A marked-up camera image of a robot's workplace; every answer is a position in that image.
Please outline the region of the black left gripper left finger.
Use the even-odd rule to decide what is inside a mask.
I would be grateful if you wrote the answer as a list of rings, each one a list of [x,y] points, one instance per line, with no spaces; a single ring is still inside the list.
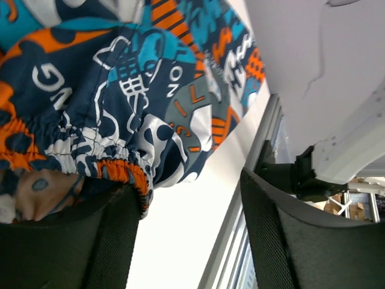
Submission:
[[[131,187],[39,222],[1,225],[1,288],[125,288],[140,208]]]

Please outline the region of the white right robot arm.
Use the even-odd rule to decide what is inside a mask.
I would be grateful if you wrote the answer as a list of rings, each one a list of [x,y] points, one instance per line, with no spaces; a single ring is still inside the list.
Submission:
[[[272,186],[305,202],[323,202],[346,192],[362,169],[384,156],[384,84],[335,132],[309,146],[294,163],[270,163],[270,148],[267,140],[254,172]]]

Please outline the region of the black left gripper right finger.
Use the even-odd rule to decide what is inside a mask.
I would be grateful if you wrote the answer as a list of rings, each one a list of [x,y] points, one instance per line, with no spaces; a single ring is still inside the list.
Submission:
[[[383,288],[384,224],[326,213],[251,170],[241,197],[259,288]]]

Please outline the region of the colourful patterned shorts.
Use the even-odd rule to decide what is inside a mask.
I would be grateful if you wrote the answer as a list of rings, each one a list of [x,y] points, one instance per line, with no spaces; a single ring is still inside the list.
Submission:
[[[197,179],[265,80],[227,1],[2,1],[1,222]]]

